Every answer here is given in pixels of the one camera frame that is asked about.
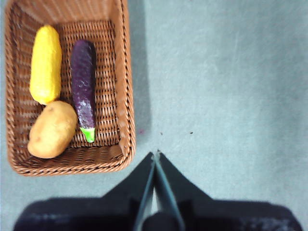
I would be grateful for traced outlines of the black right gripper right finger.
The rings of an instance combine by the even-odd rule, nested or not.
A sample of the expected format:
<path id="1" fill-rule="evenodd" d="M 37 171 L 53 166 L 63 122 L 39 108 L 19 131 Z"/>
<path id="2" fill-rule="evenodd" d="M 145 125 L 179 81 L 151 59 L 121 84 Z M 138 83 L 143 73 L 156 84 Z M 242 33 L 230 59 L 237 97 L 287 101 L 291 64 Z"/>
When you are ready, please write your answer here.
<path id="1" fill-rule="evenodd" d="M 182 231 L 301 231 L 292 211 L 261 201 L 213 199 L 190 182 L 162 152 L 155 154 L 160 206 Z"/>

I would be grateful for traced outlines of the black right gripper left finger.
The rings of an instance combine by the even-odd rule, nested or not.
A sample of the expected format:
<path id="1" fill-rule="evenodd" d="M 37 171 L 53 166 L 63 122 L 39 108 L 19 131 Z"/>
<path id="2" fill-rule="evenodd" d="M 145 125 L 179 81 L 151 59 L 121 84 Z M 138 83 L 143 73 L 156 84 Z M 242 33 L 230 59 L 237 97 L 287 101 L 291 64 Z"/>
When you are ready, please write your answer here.
<path id="1" fill-rule="evenodd" d="M 102 197 L 50 198 L 29 204 L 15 231 L 134 231 L 153 192 L 154 161 L 148 153 L 136 168 Z"/>

